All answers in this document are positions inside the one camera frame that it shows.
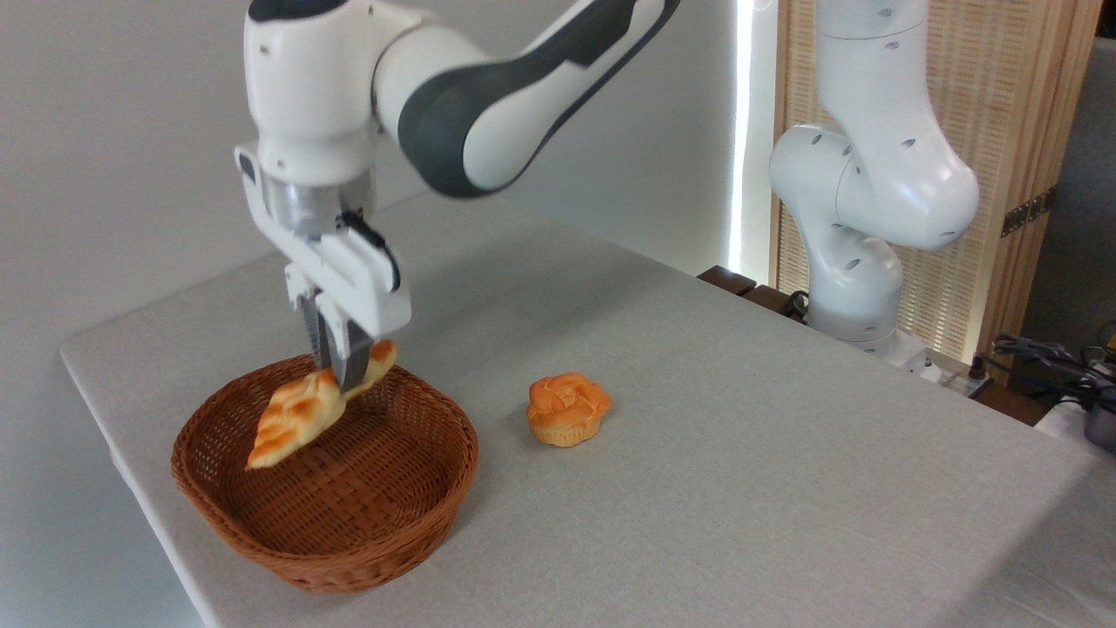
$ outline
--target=brown woven basket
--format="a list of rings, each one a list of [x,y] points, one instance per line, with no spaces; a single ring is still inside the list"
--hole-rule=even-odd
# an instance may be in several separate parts
[[[301,356],[229,383],[182,428],[171,471],[246,558],[308,591],[360,591],[445,539],[477,471],[477,433],[456,404],[395,367],[314,443],[246,471],[271,393],[312,369]]]

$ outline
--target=black cable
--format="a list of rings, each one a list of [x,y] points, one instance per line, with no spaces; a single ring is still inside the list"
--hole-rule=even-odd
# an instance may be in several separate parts
[[[992,341],[992,351],[998,356],[1018,356],[1028,360],[1024,365],[1037,360],[1048,369],[1060,371],[1075,378],[1091,377],[1113,383],[1108,374],[1090,367],[1084,359],[1078,360],[1060,345],[1036,342],[1013,335],[1000,335]]]
[[[795,290],[790,292],[790,297],[787,298],[787,305],[782,308],[782,316],[790,317],[791,313],[798,313],[799,317],[806,319],[806,312],[809,309],[810,292],[806,290]]]
[[[1072,397],[1072,398],[1078,399],[1080,402],[1088,402],[1090,404],[1090,406],[1093,404],[1112,405],[1112,404],[1116,403],[1116,397],[1114,397],[1113,395],[1096,394],[1095,392],[1097,389],[1094,388],[1094,387],[1088,387],[1088,392],[1086,392],[1086,390],[1081,390],[1080,388],[1076,388],[1076,387],[1075,388],[1070,388],[1070,387],[1057,385],[1057,384],[1054,384],[1054,383],[1050,383],[1050,381],[1035,379],[1033,377],[1031,377],[1031,376],[1029,376],[1029,375],[1027,375],[1027,374],[1024,374],[1024,373],[1022,373],[1022,371],[1020,371],[1018,369],[1012,369],[1011,367],[1008,367],[1007,365],[1002,365],[1000,363],[997,363],[995,360],[992,360],[992,358],[989,357],[989,356],[987,356],[987,355],[978,354],[978,356],[980,356],[981,358],[983,358],[987,364],[995,367],[997,369],[1000,369],[1001,371],[1003,371],[1003,373],[1006,373],[1006,374],[1008,374],[1010,376],[1017,377],[1017,378],[1019,378],[1019,379],[1021,379],[1021,380],[1023,380],[1023,381],[1026,381],[1026,383],[1028,383],[1028,384],[1030,384],[1032,386],[1037,386],[1039,388],[1045,388],[1045,389],[1054,392],[1054,393],[1059,393],[1064,397]]]

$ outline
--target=table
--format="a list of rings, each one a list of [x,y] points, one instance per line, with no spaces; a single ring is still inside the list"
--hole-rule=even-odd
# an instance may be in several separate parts
[[[412,283],[400,365],[480,466],[417,569],[314,595],[240,558],[171,479],[227,381],[306,351],[271,255],[62,356],[203,619],[219,627],[1113,626],[1116,472],[724,290],[501,200],[377,216]],[[614,409],[540,445],[528,386]]]

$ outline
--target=bun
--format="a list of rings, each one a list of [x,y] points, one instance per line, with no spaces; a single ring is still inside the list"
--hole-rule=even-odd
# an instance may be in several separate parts
[[[542,378],[531,385],[527,423],[535,438],[547,445],[573,447],[600,431],[600,417],[613,400],[581,374]]]
[[[393,341],[377,342],[372,348],[364,380],[344,395],[331,367],[277,388],[260,416],[248,468],[272,467],[329,429],[345,414],[349,399],[384,379],[397,355]]]

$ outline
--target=white robotic arm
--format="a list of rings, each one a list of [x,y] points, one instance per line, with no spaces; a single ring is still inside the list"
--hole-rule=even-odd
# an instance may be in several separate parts
[[[979,203],[931,107],[927,18],[927,0],[818,0],[818,94],[840,127],[791,128],[770,166],[806,245],[810,327],[915,371],[924,348],[896,329],[903,268],[887,242],[946,247]]]
[[[512,183],[680,0],[579,0],[528,48],[491,59],[430,12],[379,0],[254,0],[244,25],[257,145],[237,148],[257,226],[320,368],[363,379],[372,339],[406,325],[407,283],[373,206],[377,131],[434,190]]]

